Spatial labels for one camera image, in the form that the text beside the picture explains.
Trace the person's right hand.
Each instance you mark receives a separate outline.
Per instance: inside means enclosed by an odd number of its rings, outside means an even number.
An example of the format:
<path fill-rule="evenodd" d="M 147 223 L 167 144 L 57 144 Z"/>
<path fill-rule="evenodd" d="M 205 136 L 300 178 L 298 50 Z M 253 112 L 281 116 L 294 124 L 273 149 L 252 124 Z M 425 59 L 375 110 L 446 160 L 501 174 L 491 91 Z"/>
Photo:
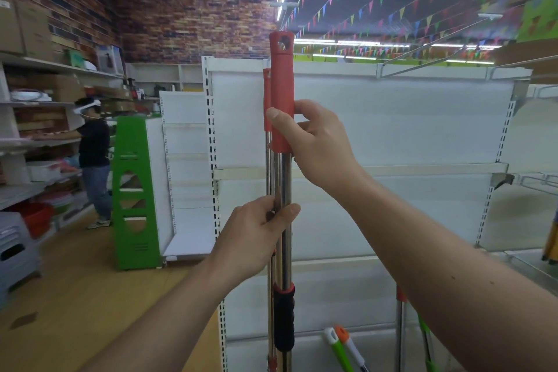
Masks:
<path fill-rule="evenodd" d="M 338 116 L 312 100 L 296 100 L 295 113 L 315 124 L 315 134 L 297 132 L 291 153 L 303 176 L 333 198 L 353 194 L 369 180 L 358 164 Z"/>

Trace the person's left hand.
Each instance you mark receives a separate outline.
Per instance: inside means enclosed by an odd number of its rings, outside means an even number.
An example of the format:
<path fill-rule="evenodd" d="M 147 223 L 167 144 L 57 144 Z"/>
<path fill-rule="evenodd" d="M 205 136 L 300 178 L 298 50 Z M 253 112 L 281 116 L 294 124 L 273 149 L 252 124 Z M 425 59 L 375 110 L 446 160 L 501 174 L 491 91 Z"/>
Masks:
<path fill-rule="evenodd" d="M 275 199 L 263 196 L 234 208 L 208 257 L 224 294 L 260 273 L 285 229 L 267 229 L 266 214 Z"/>

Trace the thin steel pole red handle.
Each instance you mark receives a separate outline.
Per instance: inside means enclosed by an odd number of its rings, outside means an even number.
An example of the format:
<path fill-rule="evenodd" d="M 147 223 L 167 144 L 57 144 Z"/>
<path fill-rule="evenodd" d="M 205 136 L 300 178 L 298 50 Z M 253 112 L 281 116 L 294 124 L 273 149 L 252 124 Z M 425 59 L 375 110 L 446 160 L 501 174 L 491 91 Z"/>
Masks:
<path fill-rule="evenodd" d="M 271 69 L 265 68 L 263 70 L 263 113 L 265 114 L 267 109 L 271 106 Z M 266 194 L 273 195 L 273 154 L 272 150 L 269 149 L 269 144 L 271 143 L 271 125 L 266 116 L 263 120 L 264 135 L 266 138 L 265 149 L 266 149 Z M 267 371 L 277 372 L 277 354 L 274 343 L 274 279 L 275 279 L 275 253 L 272 256 L 267 265 L 267 322 L 268 322 L 268 355 L 267 355 Z"/>

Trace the steel mop pole red handle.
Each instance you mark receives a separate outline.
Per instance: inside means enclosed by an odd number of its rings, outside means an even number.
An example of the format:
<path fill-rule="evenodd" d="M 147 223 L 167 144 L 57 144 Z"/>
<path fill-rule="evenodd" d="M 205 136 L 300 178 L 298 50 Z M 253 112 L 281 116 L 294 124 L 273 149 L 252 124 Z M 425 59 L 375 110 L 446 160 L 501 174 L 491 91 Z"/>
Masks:
<path fill-rule="evenodd" d="M 290 117 L 294 116 L 294 35 L 274 31 L 269 35 L 271 52 L 271 107 Z M 274 213 L 291 204 L 292 149 L 286 138 L 271 127 L 272 194 Z M 292 372 L 292 349 L 295 345 L 295 286 L 292 281 L 292 230 L 288 225 L 279 238 L 274 256 L 273 276 L 273 334 L 276 371 Z"/>

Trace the person's left forearm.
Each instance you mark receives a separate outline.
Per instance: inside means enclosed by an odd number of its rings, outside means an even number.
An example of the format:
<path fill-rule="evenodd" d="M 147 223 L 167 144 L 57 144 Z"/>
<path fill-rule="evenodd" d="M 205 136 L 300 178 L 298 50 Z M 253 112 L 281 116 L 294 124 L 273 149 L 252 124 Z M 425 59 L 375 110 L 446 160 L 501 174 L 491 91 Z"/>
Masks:
<path fill-rule="evenodd" d="M 240 264 L 204 260 L 78 372 L 181 372 L 217 306 L 246 277 Z"/>

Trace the person's right forearm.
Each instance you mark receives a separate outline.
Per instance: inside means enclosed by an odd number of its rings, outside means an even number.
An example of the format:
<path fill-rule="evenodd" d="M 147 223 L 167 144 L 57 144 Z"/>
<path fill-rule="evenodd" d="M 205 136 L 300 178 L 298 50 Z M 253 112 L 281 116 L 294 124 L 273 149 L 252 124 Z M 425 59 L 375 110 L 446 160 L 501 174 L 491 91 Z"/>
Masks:
<path fill-rule="evenodd" d="M 558 298 L 366 174 L 329 194 L 467 372 L 558 372 Z"/>

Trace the small white shelving unit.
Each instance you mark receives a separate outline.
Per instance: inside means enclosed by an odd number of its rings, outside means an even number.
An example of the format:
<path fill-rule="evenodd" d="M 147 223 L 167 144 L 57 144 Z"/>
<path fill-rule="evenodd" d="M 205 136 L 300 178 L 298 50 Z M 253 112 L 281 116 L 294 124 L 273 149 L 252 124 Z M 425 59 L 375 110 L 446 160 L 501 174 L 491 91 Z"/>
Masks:
<path fill-rule="evenodd" d="M 199 259 L 216 238 L 208 101 L 203 92 L 164 92 L 160 106 L 173 227 L 164 259 Z"/>

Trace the large white shelving unit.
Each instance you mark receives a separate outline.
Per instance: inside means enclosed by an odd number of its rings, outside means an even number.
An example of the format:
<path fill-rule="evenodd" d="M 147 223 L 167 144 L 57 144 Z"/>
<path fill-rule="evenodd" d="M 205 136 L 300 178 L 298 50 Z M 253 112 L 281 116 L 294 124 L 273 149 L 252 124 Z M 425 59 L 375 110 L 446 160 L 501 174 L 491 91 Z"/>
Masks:
<path fill-rule="evenodd" d="M 263 69 L 269 61 L 202 61 L 208 97 L 214 228 L 266 192 Z M 344 124 L 354 155 L 377 182 L 478 244 L 523 68 L 294 63 L 295 99 L 316 101 Z M 342 372 L 324 330 L 353 332 L 369 367 L 394 365 L 396 284 L 345 210 L 292 166 L 291 276 L 295 345 L 289 372 Z"/>

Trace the green perforated shelf end panel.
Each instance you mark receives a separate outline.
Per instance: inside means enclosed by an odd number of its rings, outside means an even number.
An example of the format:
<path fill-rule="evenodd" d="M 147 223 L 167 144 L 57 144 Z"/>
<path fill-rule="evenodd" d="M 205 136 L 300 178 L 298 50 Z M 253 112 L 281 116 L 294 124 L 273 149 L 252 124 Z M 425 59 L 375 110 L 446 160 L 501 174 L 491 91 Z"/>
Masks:
<path fill-rule="evenodd" d="M 158 269 L 155 187 L 149 132 L 162 131 L 159 116 L 121 116 L 115 126 L 112 228 L 119 270 Z"/>

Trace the steel pole with red collar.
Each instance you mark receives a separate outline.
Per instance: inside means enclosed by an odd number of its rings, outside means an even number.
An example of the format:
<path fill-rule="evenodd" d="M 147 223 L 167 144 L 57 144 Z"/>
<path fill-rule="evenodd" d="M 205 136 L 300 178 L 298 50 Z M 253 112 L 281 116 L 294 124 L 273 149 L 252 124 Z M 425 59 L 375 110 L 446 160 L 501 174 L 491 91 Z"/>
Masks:
<path fill-rule="evenodd" d="M 407 299 L 400 286 L 396 286 L 396 327 L 395 327 L 395 352 L 394 352 L 394 372 L 405 372 L 406 362 L 406 320 L 407 320 Z"/>

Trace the green thin pole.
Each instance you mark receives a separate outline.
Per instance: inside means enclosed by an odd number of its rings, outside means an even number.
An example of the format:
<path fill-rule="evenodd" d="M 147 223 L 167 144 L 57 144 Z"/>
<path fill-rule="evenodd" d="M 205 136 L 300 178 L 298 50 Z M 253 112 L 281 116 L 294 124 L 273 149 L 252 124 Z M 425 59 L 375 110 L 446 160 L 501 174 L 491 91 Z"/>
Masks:
<path fill-rule="evenodd" d="M 431 331 L 421 316 L 417 316 L 419 327 L 422 334 L 423 351 L 425 357 L 425 368 L 427 372 L 438 372 L 435 356 L 434 344 L 432 342 Z"/>

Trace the white headset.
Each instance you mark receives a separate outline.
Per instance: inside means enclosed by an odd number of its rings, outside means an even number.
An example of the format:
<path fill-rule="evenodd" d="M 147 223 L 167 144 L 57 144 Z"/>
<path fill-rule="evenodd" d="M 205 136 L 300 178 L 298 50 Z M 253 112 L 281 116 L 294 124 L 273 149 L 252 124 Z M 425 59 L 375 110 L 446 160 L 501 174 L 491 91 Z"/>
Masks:
<path fill-rule="evenodd" d="M 101 101 L 94 99 L 91 103 L 88 103 L 84 106 L 77 106 L 73 109 L 73 113 L 77 115 L 83 115 L 83 112 L 95 107 L 101 107 Z"/>

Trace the grey plastic stool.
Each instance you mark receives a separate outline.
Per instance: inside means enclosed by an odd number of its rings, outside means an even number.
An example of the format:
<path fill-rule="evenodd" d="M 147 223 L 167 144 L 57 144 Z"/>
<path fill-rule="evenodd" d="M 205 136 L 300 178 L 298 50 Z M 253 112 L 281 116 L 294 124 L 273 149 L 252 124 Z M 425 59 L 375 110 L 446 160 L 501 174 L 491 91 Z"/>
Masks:
<path fill-rule="evenodd" d="M 0 211 L 0 309 L 12 286 L 30 276 L 41 276 L 37 243 L 19 213 Z"/>

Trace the stack of cardboard boxes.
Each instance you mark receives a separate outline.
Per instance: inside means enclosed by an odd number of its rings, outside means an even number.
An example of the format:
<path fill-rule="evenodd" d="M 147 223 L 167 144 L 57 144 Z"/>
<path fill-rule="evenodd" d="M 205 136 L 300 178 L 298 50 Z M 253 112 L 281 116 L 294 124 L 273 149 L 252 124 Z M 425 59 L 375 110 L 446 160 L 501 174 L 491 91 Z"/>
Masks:
<path fill-rule="evenodd" d="M 43 8 L 0 0 L 0 52 L 53 62 L 53 44 Z"/>

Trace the white wall shelf rack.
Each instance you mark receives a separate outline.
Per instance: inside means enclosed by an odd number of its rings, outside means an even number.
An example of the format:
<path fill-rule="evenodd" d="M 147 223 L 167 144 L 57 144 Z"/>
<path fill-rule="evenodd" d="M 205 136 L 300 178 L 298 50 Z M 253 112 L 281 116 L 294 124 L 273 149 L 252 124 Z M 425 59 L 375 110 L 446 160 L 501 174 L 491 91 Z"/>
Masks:
<path fill-rule="evenodd" d="M 32 181 L 26 166 L 25 154 L 43 146 L 76 143 L 77 139 L 33 140 L 31 136 L 46 134 L 48 126 L 54 126 L 61 120 L 41 119 L 33 122 L 33 127 L 18 126 L 15 108 L 64 108 L 65 122 L 68 129 L 75 129 L 83 124 L 83 117 L 74 113 L 74 101 L 80 95 L 72 96 L 69 101 L 14 100 L 6 79 L 6 70 L 16 69 L 19 73 L 49 74 L 55 77 L 72 77 L 87 86 L 115 86 L 122 84 L 125 75 L 101 71 L 91 71 L 69 65 L 48 62 L 29 57 L 20 57 L 11 53 L 0 52 L 0 211 L 22 201 L 32 199 L 43 190 L 57 182 Z"/>

